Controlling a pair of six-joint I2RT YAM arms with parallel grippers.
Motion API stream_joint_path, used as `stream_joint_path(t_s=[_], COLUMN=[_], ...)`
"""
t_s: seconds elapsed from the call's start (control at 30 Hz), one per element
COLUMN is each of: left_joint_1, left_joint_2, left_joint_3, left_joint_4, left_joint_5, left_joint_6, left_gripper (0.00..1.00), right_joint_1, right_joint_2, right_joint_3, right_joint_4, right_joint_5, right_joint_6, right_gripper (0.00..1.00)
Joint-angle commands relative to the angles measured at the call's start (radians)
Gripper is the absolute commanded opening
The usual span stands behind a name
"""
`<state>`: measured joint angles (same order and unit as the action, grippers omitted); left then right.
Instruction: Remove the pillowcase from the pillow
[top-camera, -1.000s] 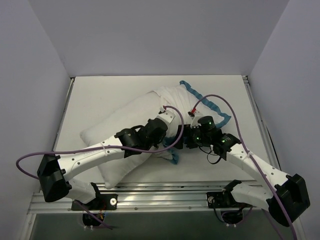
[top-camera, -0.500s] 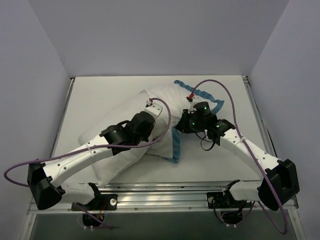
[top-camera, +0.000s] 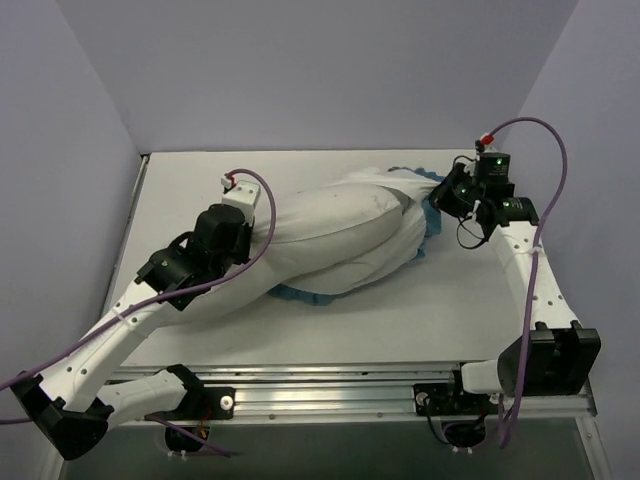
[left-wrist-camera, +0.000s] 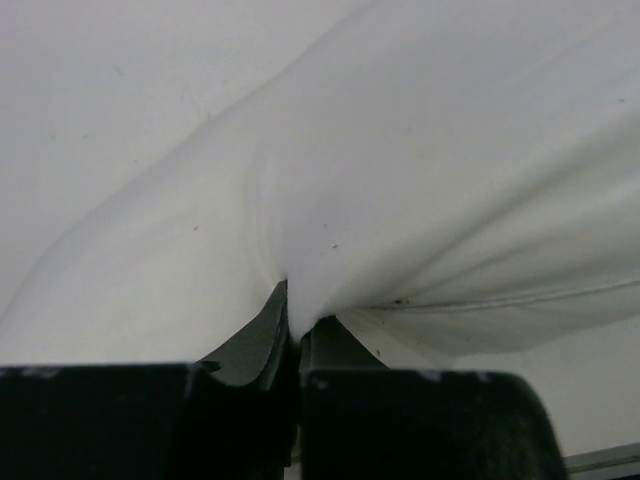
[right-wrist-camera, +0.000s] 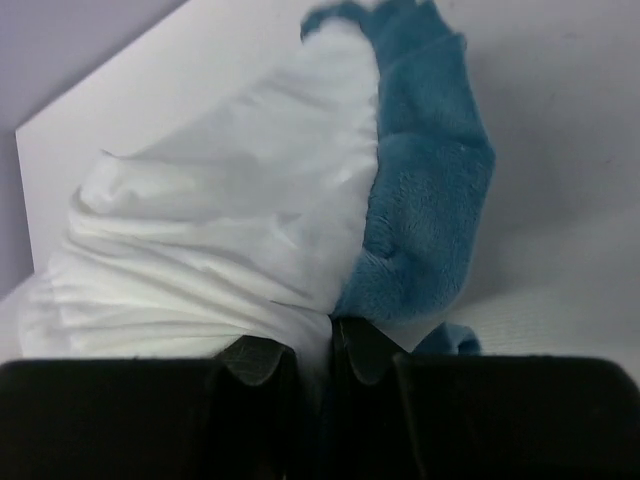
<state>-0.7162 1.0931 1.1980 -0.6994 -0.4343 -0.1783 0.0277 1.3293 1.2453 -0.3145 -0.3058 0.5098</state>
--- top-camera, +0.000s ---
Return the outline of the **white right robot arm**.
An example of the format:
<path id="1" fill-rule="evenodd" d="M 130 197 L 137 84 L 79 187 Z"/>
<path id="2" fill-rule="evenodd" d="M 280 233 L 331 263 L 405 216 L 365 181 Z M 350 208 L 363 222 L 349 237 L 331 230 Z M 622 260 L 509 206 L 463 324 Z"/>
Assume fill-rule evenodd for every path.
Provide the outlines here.
<path id="1" fill-rule="evenodd" d="M 509 167 L 509 155 L 498 152 L 455 161 L 429 196 L 440 212 L 479 225 L 478 244 L 495 252 L 523 318 L 521 335 L 496 359 L 462 365 L 445 386 L 445 403 L 459 413 L 480 394 L 576 395 L 601 349 L 597 330 L 583 327 L 566 303 L 542 245 L 543 220 L 530 199 L 516 196 Z"/>

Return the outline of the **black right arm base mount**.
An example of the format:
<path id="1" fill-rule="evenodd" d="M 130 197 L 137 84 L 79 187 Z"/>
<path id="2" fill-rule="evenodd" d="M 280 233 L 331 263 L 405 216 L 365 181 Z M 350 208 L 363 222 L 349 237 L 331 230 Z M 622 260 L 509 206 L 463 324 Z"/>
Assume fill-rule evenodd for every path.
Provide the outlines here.
<path id="1" fill-rule="evenodd" d="M 418 383 L 412 386 L 418 416 L 496 415 L 498 407 L 488 395 L 464 392 L 445 383 Z"/>

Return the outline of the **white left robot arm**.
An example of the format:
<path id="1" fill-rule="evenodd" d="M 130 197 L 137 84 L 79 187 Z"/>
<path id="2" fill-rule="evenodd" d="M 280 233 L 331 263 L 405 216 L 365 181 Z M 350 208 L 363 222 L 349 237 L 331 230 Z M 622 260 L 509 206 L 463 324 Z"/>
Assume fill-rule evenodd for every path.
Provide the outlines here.
<path id="1" fill-rule="evenodd" d="M 128 421 L 151 414 L 185 420 L 211 412 L 203 382 L 181 364 L 139 380 L 107 381 L 152 332 L 219 285 L 232 265 L 248 262 L 253 223 L 251 206 L 211 205 L 193 230 L 150 256 L 78 347 L 12 385 L 30 420 L 63 459 L 83 456 L 108 430 Z"/>

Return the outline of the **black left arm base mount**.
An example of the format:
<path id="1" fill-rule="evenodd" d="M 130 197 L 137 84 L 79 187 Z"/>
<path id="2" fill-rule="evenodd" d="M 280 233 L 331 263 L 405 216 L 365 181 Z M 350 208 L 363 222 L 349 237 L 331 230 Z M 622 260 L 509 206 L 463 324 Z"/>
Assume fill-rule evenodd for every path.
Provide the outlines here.
<path id="1" fill-rule="evenodd" d="M 172 410 L 164 409 L 151 416 L 167 421 L 230 420 L 234 415 L 236 390 L 229 386 L 189 390 Z"/>

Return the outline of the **white pillow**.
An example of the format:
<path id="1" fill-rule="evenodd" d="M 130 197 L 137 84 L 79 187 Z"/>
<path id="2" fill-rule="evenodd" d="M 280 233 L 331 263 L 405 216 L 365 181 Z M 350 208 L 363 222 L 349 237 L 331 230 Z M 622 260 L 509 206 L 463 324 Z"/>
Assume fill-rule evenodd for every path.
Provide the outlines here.
<path id="1" fill-rule="evenodd" d="M 165 326 L 211 321 L 238 310 L 278 285 L 301 281 L 300 290 L 343 294 L 373 272 L 347 265 L 381 246 L 399 230 L 409 198 L 370 183 L 318 187 L 280 199 L 273 238 L 264 255 L 236 278 L 166 314 Z"/>

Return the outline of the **blue houndstooth pillow with pillowcase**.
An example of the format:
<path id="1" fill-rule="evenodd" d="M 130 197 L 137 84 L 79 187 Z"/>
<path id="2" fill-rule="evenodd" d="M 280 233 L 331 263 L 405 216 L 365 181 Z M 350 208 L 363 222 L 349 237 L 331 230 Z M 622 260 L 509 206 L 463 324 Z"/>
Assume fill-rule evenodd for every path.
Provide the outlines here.
<path id="1" fill-rule="evenodd" d="M 395 232 L 380 245 L 352 259 L 319 272 L 305 274 L 273 287 L 268 295 L 326 306 L 393 274 L 405 264 L 425 256 L 427 241 L 441 233 L 441 214 L 429 204 L 428 195 L 444 180 L 422 167 L 375 167 L 347 174 L 339 182 L 372 184 L 396 196 L 403 207 Z"/>

